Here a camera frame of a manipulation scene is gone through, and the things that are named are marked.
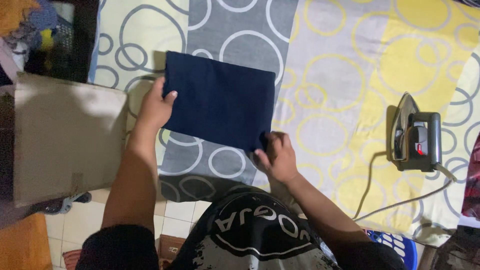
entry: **clothes iron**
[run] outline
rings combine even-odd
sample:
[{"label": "clothes iron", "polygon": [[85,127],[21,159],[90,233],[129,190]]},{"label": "clothes iron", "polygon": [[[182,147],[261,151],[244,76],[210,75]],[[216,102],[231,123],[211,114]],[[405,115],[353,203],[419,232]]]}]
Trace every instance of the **clothes iron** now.
[{"label": "clothes iron", "polygon": [[392,125],[391,158],[403,170],[433,172],[442,164],[440,114],[421,112],[413,97],[405,92]]}]

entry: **navy blue folded cloth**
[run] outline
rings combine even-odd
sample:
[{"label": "navy blue folded cloth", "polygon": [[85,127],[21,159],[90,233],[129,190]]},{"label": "navy blue folded cloth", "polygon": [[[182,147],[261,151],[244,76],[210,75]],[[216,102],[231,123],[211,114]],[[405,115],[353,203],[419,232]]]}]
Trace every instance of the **navy blue folded cloth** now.
[{"label": "navy blue folded cloth", "polygon": [[247,152],[265,149],[275,73],[168,51],[164,96],[173,90],[164,128]]}]

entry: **hand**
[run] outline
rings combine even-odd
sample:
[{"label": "hand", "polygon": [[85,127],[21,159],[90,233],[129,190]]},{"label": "hand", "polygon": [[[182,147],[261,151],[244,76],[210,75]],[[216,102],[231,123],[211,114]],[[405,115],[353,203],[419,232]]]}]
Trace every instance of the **hand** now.
[{"label": "hand", "polygon": [[177,91],[172,91],[163,98],[164,82],[164,77],[156,79],[152,89],[145,94],[135,124],[135,126],[141,126],[142,129],[151,130],[155,134],[170,119],[173,101],[178,95]]},{"label": "hand", "polygon": [[283,184],[288,184],[299,175],[295,151],[288,134],[271,132],[267,136],[267,152],[261,149],[255,150],[260,159],[265,173]]}]

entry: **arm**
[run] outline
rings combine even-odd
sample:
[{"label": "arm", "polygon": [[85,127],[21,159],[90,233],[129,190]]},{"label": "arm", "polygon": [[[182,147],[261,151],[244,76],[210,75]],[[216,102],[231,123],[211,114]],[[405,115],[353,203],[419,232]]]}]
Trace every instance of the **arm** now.
[{"label": "arm", "polygon": [[164,81],[163,77],[157,79],[144,96],[105,205],[102,228],[135,224],[154,231],[158,186],[155,139],[158,130],[170,118],[177,96],[177,92],[172,91],[162,98]]},{"label": "arm", "polygon": [[337,259],[347,255],[352,244],[370,241],[351,218],[298,172],[295,151],[287,134],[272,132],[268,142],[267,153],[261,149],[255,153],[269,180],[286,186]]}]

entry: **person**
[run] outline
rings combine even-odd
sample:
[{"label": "person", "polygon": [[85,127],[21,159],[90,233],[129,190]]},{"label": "person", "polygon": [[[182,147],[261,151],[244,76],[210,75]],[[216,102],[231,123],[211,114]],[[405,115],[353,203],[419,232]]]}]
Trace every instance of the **person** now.
[{"label": "person", "polygon": [[[101,230],[83,244],[76,269],[159,269],[153,215],[158,185],[155,139],[177,92],[164,98],[165,79],[145,95],[105,205]],[[239,188],[214,201],[168,269],[405,269],[390,247],[365,232],[297,170],[285,133],[255,151],[269,181],[283,185],[307,220],[269,193]],[[320,239],[337,264],[320,249]]]}]

